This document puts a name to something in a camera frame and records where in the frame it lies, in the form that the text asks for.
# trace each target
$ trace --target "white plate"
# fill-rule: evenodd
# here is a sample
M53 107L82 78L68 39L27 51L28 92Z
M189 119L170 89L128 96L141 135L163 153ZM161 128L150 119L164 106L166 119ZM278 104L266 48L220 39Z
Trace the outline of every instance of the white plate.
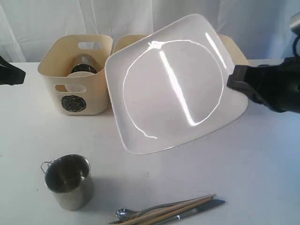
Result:
M218 35L197 14L113 54L105 74L125 149L165 150L237 119L248 99L227 88L233 69Z

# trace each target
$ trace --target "white table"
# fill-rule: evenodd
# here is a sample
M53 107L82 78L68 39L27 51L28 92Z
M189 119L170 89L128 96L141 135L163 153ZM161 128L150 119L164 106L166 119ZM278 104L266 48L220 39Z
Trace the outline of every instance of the white table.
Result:
M249 102L238 120L210 135L137 156L124 151L111 110L62 115L38 63L15 65L26 71L25 83L0 86L0 224L104 225L119 207L140 210L214 192L227 203L178 224L299 224L299 114ZM78 211L59 207L39 168L70 153L90 161L96 185Z

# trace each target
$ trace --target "white curtain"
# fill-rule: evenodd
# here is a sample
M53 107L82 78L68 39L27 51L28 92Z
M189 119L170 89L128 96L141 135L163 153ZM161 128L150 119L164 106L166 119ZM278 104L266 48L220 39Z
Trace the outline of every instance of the white curtain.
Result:
M0 0L0 55L39 62L54 42L70 34L151 34L199 13L230 36L248 59L291 56L289 29L300 0Z

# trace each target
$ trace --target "metal mug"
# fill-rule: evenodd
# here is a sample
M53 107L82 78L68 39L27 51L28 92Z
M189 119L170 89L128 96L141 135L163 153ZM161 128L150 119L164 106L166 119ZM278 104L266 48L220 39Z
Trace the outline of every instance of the metal mug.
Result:
M48 164L45 172L43 165ZM67 210L76 210L87 204L94 194L90 164L80 155L66 155L41 164L46 186Z

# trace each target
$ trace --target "chopstick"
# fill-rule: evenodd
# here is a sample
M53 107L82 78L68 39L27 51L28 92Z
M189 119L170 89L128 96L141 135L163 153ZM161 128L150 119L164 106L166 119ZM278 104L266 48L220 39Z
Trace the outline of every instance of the chopstick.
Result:
M152 218L152 217L156 217L156 216L160 216L162 214L165 214L165 213L168 213L168 212L171 212L171 211L174 211L174 210L178 210L180 208L183 208L183 207L186 207L186 206L189 206L189 205L192 205L192 204L196 204L197 205L200 205L200 204L203 204L204 202L201 202L203 200L207 200L210 201L216 194L213 194L213 195L205 195L205 196L202 196L200 198L196 198L196 199L193 199L193 200L189 200L187 202L183 202L183 203L180 203L180 204L177 204L177 205L174 205L174 206L170 206L170 207L167 207L167 208L164 208L164 209L161 209L161 210L157 210L155 212L152 212L152 213L148 213L148 214L145 214L143 216L140 216L140 217L137 217L137 218L134 218L134 219L131 219L129 221L126 221L124 223L121 223L122 225L133 225L133 224L137 224L141 221L144 221L148 218Z
M187 211L187 210L191 210L191 209L193 209L194 207L197 207L197 206L202 205L202 204L204 204L204 203L206 203L206 202L209 202L210 200L212 200L212 198L204 199L204 200L202 200L202 201L199 201L199 202L196 202L196 203L194 203L194 204L188 205L188 206L186 206L186 207L182 207L182 208L180 208L180 209L171 211L171 212L169 212L169 213L163 214L163 215L161 215L161 216L159 216L159 217L156 217L156 218L154 218L154 219L151 219L151 220L149 220L149 221L143 222L143 223L138 224L138 225L151 225L151 224L160 222L160 221L162 221L162 220L164 220L164 219L170 218L170 217L172 217L172 216L176 216L176 215L178 215L178 214L180 214L180 213L182 213L182 212L185 212L185 211Z

